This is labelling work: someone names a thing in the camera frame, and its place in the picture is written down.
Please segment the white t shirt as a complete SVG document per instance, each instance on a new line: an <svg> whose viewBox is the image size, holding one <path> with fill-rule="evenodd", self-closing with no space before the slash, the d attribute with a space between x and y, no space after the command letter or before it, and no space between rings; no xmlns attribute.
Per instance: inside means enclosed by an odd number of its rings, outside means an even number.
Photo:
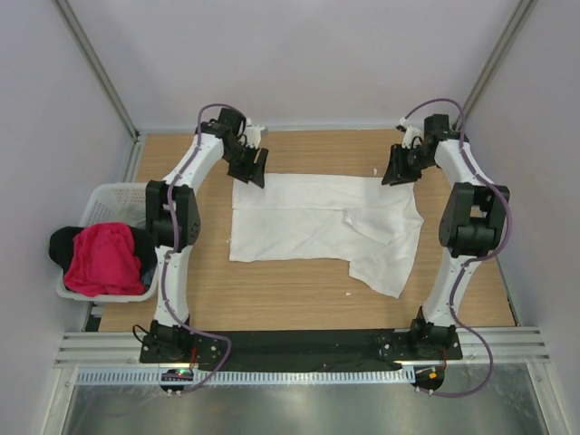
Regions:
<svg viewBox="0 0 580 435"><path fill-rule="evenodd" d="M414 265L423 218L412 185L339 175L266 175L232 189L235 262L339 259L350 277L397 298Z"/></svg>

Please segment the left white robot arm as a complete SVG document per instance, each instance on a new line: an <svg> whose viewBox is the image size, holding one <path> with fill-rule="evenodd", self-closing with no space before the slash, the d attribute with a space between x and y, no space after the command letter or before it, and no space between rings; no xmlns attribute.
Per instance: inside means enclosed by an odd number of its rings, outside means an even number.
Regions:
<svg viewBox="0 0 580 435"><path fill-rule="evenodd" d="M189 324L188 268L201 220L197 193L216 163L227 163L229 177L259 188L265 185L268 151L260 141L266 127L240 110L215 104L215 119L197 120L194 138L178 165L163 179L146 185L146 230L158 260L158 302L150 329L141 338L143 363L180 363L194 351Z"/></svg>

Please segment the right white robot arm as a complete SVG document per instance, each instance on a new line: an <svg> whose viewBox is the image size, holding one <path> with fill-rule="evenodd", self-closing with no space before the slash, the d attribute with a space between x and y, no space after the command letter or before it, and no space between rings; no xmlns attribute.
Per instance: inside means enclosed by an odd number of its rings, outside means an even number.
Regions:
<svg viewBox="0 0 580 435"><path fill-rule="evenodd" d="M391 146L382 184L413 183L425 169L437 167L451 191L440 219L442 259L430 295L408 331L382 335L380 355L387 362L458 359L458 309L473 273L504 244L510 192L485 175L448 116L431 115L421 128L401 119L397 129L403 139Z"/></svg>

